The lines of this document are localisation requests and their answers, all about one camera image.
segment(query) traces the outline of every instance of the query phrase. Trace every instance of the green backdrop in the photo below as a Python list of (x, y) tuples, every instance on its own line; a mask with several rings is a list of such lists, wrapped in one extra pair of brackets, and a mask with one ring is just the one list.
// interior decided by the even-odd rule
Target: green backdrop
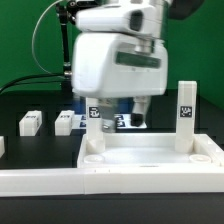
[[(52, 0), (2, 0), (0, 2), (0, 86), (18, 77), (43, 72), (31, 54), (35, 24)], [(204, 5), (184, 21), (168, 22), (168, 88), (178, 80), (198, 81), (199, 93), (224, 108), (224, 1), (205, 0)], [(69, 26), (69, 43), (78, 31)], [(36, 52), (49, 71), (62, 71), (61, 34), (54, 8), (37, 33)], [(58, 84), (24, 86), (25, 89), (59, 89)]]

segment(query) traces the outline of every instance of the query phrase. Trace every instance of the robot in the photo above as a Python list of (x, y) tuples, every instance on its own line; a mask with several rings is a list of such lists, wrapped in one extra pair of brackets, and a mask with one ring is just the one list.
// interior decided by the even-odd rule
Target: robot
[(151, 96), (167, 85), (163, 46), (170, 0), (111, 1), (77, 13), (74, 92), (99, 99), (102, 130), (115, 132), (117, 98), (133, 97), (131, 124), (144, 121)]

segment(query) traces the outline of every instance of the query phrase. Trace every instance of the small white block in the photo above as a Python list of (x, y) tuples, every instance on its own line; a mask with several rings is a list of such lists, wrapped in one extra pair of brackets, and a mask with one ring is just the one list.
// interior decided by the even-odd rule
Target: small white block
[(20, 136), (35, 136), (42, 124), (41, 111), (28, 111), (19, 122)]
[(75, 112), (72, 110), (62, 111), (55, 121), (55, 135), (70, 135)]
[(4, 145), (4, 138), (0, 136), (0, 158), (5, 153), (5, 145)]

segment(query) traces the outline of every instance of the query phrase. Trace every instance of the black table surface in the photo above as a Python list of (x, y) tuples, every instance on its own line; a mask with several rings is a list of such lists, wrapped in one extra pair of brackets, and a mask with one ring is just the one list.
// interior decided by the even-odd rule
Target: black table surface
[[(131, 100), (125, 101), (127, 113)], [(62, 110), (84, 112), (84, 100), (60, 91), (15, 91), (0, 95), (0, 136), (6, 153), (0, 169), (76, 167), (82, 135), (55, 136), (54, 122)], [(175, 132), (177, 91), (155, 96), (146, 129), (119, 132)], [(27, 111), (40, 110), (43, 124), (35, 137), (19, 136)], [(224, 110), (197, 97), (195, 133), (208, 134), (224, 149)], [(0, 198), (2, 223), (222, 223), (223, 193), (110, 194)]]

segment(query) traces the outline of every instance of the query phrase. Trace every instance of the label sticker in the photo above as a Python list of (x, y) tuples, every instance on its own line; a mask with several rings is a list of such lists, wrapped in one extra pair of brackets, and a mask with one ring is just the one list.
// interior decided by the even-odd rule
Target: label sticker
[(192, 118), (192, 106), (180, 106), (180, 118)]
[(98, 107), (89, 107), (89, 118), (100, 118)]

